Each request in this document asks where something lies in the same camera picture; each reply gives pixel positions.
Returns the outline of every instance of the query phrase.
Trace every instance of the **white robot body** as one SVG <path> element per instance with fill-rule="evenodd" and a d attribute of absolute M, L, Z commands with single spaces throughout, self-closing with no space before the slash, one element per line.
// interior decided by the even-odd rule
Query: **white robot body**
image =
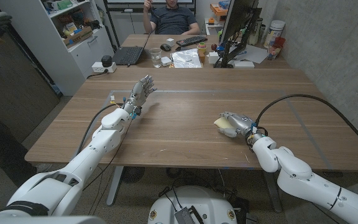
<path fill-rule="evenodd" d="M 230 217 L 230 215 L 234 214 L 233 207 L 221 194 L 199 186 L 178 187 L 175 188 L 175 192 L 182 207 L 190 208 L 194 206 L 205 224 L 237 223 L 236 216 Z M 175 208 L 180 211 L 181 208 L 172 190 L 167 192 L 167 197 L 172 201 Z M 178 223 L 175 218 L 175 209 L 167 197 L 163 195 L 154 202 L 150 209 L 148 224 Z M 195 223 L 198 223 L 194 213 L 191 214 L 191 217 Z"/>

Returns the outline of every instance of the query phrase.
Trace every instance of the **wooden table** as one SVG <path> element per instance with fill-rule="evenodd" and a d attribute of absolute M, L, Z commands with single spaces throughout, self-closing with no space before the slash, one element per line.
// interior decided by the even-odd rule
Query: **wooden table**
<path fill-rule="evenodd" d="M 177 40 L 183 40 L 185 38 L 192 37 L 193 35 L 150 35 L 147 44 L 145 46 L 145 52 L 142 53 L 137 65 L 131 65 L 132 67 L 140 67 L 140 68 L 153 68 L 153 62 L 150 58 L 149 50 L 155 47 L 160 47 L 161 44 L 167 42 L 167 39 L 173 38 L 175 39 L 175 45 L 172 47 L 171 51 L 165 52 L 162 51 L 162 57 L 170 57 L 171 53 L 175 52 L 175 49 L 179 47 L 176 44 Z M 147 35 L 139 35 L 139 34 L 131 34 L 128 38 L 122 43 L 123 47 L 131 47 L 131 46 L 143 46 L 144 42 L 146 41 Z M 208 55 L 211 52 L 211 45 L 212 44 L 219 44 L 218 43 L 218 36 L 217 35 L 208 35 L 208 40 L 205 41 L 207 46 L 205 55 Z M 190 45 L 187 46 L 188 48 L 197 48 L 197 45 Z M 213 64 L 208 63 L 208 57 L 205 58 L 205 62 L 203 64 L 204 68 L 213 68 Z M 275 60 L 264 60 L 262 63 L 254 63 L 255 68 L 291 68 L 289 64 L 285 61 L 285 59 L 281 56 L 278 56 Z"/>
<path fill-rule="evenodd" d="M 130 35 L 123 45 L 142 45 L 145 38 Z M 159 47 L 167 38 L 150 36 L 146 49 Z M 209 49 L 213 42 L 217 39 L 208 39 Z M 244 139 L 218 133 L 213 122 L 219 113 L 231 111 L 256 119 L 266 105 L 283 95 L 324 96 L 301 70 L 291 69 L 281 57 L 255 67 L 153 68 L 148 54 L 142 54 L 137 65 L 118 66 L 112 74 L 87 80 L 25 159 L 33 163 L 68 163 L 92 117 L 108 104 L 110 95 L 120 102 L 138 80 L 152 75 L 158 91 L 147 98 L 142 115 L 132 121 L 112 161 L 116 168 L 108 205 L 114 203 L 123 166 L 261 169 Z M 100 118 L 111 111 L 101 113 L 89 135 L 100 125 Z M 313 170 L 358 171 L 358 137 L 318 101 L 281 101 L 267 110 L 259 124 L 268 129 L 277 146 L 288 147 Z M 108 164 L 114 153 L 106 154 L 101 163 Z M 282 209 L 273 174 L 265 173 L 265 178 L 273 206 L 279 212 Z"/>

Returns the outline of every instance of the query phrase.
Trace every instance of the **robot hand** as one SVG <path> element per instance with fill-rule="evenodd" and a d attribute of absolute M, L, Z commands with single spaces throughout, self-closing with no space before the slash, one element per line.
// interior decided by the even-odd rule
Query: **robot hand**
<path fill-rule="evenodd" d="M 141 106 L 146 102 L 147 97 L 150 95 L 150 93 L 157 90 L 157 88 L 152 88 L 153 86 L 154 83 L 151 76 L 146 75 L 146 77 L 139 80 L 139 82 L 134 85 L 131 95 L 125 102 L 122 109 L 124 109 L 129 114 L 135 113 L 140 115 L 140 111 L 142 109 Z"/>
<path fill-rule="evenodd" d="M 250 131 L 253 121 L 245 115 L 232 112 L 219 114 L 220 117 L 226 118 L 233 128 L 219 128 L 219 131 L 230 138 L 235 138 L 237 134 L 245 136 Z"/>
<path fill-rule="evenodd" d="M 135 106 L 142 106 L 146 102 L 146 98 L 150 93 L 157 89 L 153 89 L 153 78 L 149 75 L 139 80 L 132 89 L 131 98 L 135 99 Z"/>

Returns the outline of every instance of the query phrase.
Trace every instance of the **paper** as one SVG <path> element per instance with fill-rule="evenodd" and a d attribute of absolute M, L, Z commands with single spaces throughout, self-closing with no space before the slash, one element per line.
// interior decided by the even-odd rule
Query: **paper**
<path fill-rule="evenodd" d="M 231 47 L 230 52 L 232 52 L 236 47 Z M 235 56 L 235 60 L 231 60 L 229 63 L 233 64 L 234 61 L 249 60 L 255 63 L 262 63 L 267 57 L 267 49 L 261 49 L 259 47 L 254 47 L 252 45 L 247 45 L 246 49 L 241 52 L 239 55 Z"/>
<path fill-rule="evenodd" d="M 175 68 L 202 68 L 198 49 L 183 50 L 171 54 Z"/>

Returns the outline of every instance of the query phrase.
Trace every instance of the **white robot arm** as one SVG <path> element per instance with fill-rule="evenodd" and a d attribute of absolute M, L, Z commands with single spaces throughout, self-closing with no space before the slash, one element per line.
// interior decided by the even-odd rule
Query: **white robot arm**
<path fill-rule="evenodd" d="M 31 177 L 17 189 L 0 217 L 69 215 L 102 157 L 119 145 L 122 124 L 139 115 L 148 95 L 156 90 L 153 85 L 149 76 L 137 82 L 125 104 L 102 119 L 92 141 L 67 166 Z"/>
<path fill-rule="evenodd" d="M 253 127 L 250 118 L 225 112 L 234 129 L 219 129 L 233 138 L 237 134 L 246 136 L 247 144 L 255 152 L 260 166 L 266 172 L 281 168 L 277 184 L 286 193 L 316 203 L 335 213 L 349 223 L 358 223 L 358 195 L 342 188 L 312 172 L 310 166 L 296 158 L 286 147 L 276 149 L 276 142 Z"/>

